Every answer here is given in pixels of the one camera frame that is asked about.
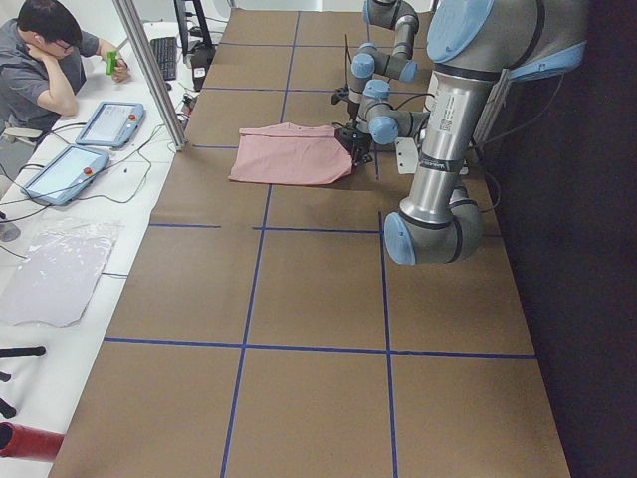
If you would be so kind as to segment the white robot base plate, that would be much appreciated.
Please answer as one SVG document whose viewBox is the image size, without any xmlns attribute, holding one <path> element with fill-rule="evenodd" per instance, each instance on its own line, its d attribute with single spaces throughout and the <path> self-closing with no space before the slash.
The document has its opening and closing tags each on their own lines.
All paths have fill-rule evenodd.
<svg viewBox="0 0 637 478">
<path fill-rule="evenodd" d="M 397 137 L 394 141 L 399 174 L 414 174 L 418 166 L 419 152 L 412 137 Z"/>
</svg>

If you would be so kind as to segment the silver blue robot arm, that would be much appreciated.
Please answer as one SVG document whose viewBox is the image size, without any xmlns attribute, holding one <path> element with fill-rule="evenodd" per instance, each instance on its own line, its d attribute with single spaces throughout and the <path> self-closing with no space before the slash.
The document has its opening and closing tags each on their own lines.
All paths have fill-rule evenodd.
<svg viewBox="0 0 637 478">
<path fill-rule="evenodd" d="M 419 20 L 404 1 L 367 1 L 366 23 L 395 34 L 390 53 L 360 46 L 348 84 L 333 93 L 345 102 L 347 124 L 335 138 L 354 163 L 369 161 L 373 145 L 408 137 L 417 152 L 409 194 L 384 222 L 384 244 L 401 265 L 453 263 L 480 246 L 483 221 L 460 172 L 494 84 L 550 78 L 583 58 L 589 5 L 585 1 L 445 1 L 436 7 L 427 54 L 436 83 L 433 105 L 401 112 L 388 100 L 391 81 L 409 83 Z"/>
<path fill-rule="evenodd" d="M 417 72 L 412 59 L 414 40 L 419 31 L 419 18 L 407 1 L 363 2 L 362 17 L 368 26 L 393 33 L 393 46 L 380 50 L 374 43 L 361 44 L 349 64 L 348 100 L 359 104 L 363 90 L 374 75 L 385 79 L 411 83 Z"/>
</svg>

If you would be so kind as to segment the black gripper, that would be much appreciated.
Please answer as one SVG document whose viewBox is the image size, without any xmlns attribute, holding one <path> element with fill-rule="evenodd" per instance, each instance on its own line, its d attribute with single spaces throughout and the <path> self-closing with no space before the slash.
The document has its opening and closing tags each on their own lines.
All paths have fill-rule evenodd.
<svg viewBox="0 0 637 478">
<path fill-rule="evenodd" d="M 342 126 L 334 130 L 334 137 L 349 152 L 353 167 L 361 167 L 373 160 L 369 153 L 371 135 L 355 127 Z"/>
</svg>

